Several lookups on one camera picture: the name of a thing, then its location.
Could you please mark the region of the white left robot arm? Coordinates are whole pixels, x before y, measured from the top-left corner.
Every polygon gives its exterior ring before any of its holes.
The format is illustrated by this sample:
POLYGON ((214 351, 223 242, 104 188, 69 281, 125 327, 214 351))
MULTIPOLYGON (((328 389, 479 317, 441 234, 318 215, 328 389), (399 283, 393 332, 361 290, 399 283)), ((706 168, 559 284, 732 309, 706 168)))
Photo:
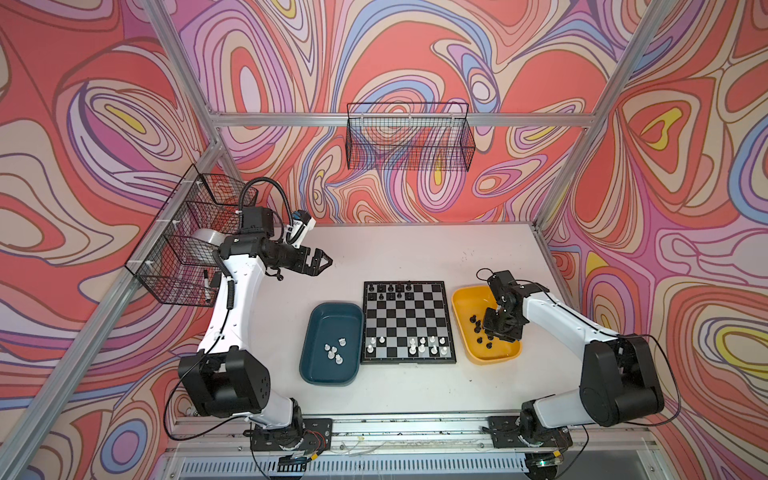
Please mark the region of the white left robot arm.
POLYGON ((181 384, 203 417, 244 418, 265 431, 298 428, 300 408, 272 391, 268 368, 249 351, 249 330, 265 278, 281 280, 284 270, 316 277, 333 259, 321 249, 248 234, 225 237, 213 260, 221 285, 197 353, 180 360, 181 384))

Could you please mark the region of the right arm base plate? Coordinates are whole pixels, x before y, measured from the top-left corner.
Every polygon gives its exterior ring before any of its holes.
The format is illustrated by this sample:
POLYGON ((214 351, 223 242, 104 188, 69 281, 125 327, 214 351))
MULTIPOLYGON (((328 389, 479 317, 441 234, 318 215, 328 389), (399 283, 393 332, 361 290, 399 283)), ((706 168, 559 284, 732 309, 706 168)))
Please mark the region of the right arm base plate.
POLYGON ((573 445, 567 427, 547 428, 524 412, 522 416, 489 416, 481 431, 491 437, 495 448, 555 448, 567 450, 573 445))

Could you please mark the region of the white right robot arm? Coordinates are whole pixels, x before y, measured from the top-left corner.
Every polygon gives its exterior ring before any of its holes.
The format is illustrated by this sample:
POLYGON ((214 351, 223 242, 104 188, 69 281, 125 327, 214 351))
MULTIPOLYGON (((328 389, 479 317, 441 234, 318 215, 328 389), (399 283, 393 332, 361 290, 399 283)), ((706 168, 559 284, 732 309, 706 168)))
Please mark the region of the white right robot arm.
POLYGON ((486 279, 495 301, 482 320, 493 337, 515 343, 535 324, 581 362, 574 390, 530 400, 520 411, 520 432, 533 438, 561 427, 611 427, 658 414, 665 399, 651 347, 638 334, 620 334, 598 325, 537 283, 508 270, 486 279))

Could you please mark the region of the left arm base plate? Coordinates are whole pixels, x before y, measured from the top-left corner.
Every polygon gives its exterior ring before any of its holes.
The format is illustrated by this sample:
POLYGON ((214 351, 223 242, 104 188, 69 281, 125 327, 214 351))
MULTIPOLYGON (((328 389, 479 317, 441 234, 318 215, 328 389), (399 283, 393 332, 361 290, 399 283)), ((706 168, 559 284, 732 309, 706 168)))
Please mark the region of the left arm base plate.
POLYGON ((288 427, 263 430, 255 424, 244 431, 255 452, 323 452, 331 447, 333 420, 310 418, 294 422, 288 427))

